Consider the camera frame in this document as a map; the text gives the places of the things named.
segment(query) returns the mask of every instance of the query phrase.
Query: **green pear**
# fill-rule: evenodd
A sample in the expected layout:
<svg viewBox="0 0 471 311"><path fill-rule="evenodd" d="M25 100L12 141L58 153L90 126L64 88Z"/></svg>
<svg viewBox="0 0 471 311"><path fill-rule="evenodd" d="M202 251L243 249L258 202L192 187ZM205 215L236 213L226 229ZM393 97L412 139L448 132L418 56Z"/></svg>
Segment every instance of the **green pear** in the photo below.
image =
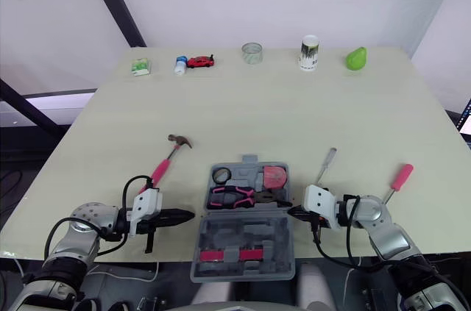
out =
<svg viewBox="0 0 471 311"><path fill-rule="evenodd" d="M347 68L352 71L361 70L366 65L366 48L361 47L347 55Z"/></svg>

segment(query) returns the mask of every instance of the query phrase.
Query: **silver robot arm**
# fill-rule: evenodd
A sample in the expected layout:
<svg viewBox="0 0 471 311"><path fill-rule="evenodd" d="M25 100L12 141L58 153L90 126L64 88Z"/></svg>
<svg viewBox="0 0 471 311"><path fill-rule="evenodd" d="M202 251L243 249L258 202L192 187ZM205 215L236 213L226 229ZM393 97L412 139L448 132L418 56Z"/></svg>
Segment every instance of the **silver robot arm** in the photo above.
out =
<svg viewBox="0 0 471 311"><path fill-rule="evenodd" d="M46 242L41 270L27 276L24 289L9 311L71 310L74 302L83 298L79 289L97 256L115 251L126 243L128 235L138 234L148 234L146 253L149 253L156 228L178 225L194 217L194 213L186 210L161 207L162 194L158 189L148 188L134 198L131 210L98 202L76 208L70 217L54 226ZM52 235L65 221L69 221L68 231L49 253ZM99 251L101 239L122 242L104 253Z"/></svg>
<svg viewBox="0 0 471 311"><path fill-rule="evenodd" d="M428 263L404 229L392 222L386 205L378 197L346 195L338 201L328 190L310 185L302 204L302 211L309 212L310 217L302 215L299 207L292 208L290 214L311 224L312 219L319 218L319 226L340 230L348 225L357 199L352 227L365 229L380 260L391 262L389 274L405 299L407 309L428 311L451 307L455 311L466 311L449 284L444 282L447 280Z"/></svg>

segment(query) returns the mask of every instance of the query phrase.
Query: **gray toolbox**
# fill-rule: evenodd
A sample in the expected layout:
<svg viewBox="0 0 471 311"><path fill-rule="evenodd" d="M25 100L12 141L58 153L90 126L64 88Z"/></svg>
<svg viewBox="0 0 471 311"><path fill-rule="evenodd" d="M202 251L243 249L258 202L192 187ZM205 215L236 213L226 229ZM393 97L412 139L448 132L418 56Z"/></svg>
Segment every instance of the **gray toolbox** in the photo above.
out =
<svg viewBox="0 0 471 311"><path fill-rule="evenodd" d="M283 172L284 183L278 175ZM287 213L290 206L287 164L258 162L256 155L244 155L242 162L213 165L205 198L208 214L199 227L191 280L292 279L295 265Z"/></svg>

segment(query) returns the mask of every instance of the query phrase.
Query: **table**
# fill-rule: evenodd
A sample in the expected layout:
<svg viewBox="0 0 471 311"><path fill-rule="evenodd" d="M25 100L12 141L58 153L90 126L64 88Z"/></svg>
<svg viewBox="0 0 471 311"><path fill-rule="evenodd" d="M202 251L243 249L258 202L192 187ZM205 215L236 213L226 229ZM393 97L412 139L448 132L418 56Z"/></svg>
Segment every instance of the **table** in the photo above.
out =
<svg viewBox="0 0 471 311"><path fill-rule="evenodd" d="M163 206L192 210L195 219L159 229L152 254L139 236L98 261L192 260L212 164L242 154L286 162L299 204L333 146L339 151L323 178L332 192L383 197L397 169L412 163L388 203L393 219L424 253L470 250L471 151L403 51L370 48L356 72L344 67L349 51L323 49L318 70L305 73L294 49L265 50L259 65L245 64L235 49L130 49L1 231L1 256L40 260L49 230L75 207L119 205L124 183L168 155L170 133L189 137L194 148L182 148L160 182ZM216 65L175 76L181 54L215 54ZM139 57L151 60L150 75L130 74ZM296 257L318 257L308 225L293 225ZM324 231L322 241L328 254L347 255L344 232ZM353 229L352 250L374 254L365 231Z"/></svg>

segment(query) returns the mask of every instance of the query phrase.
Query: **toy car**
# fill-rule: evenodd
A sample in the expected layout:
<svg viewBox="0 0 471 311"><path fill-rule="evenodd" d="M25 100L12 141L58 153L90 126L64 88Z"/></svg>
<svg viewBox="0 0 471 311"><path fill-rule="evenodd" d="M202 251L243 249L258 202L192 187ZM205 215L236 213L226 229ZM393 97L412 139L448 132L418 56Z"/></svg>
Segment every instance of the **toy car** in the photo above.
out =
<svg viewBox="0 0 471 311"><path fill-rule="evenodd" d="M188 62L186 63L186 66L189 68L214 66L214 57L213 55L209 57L207 56L192 57L191 59L188 60Z"/></svg>

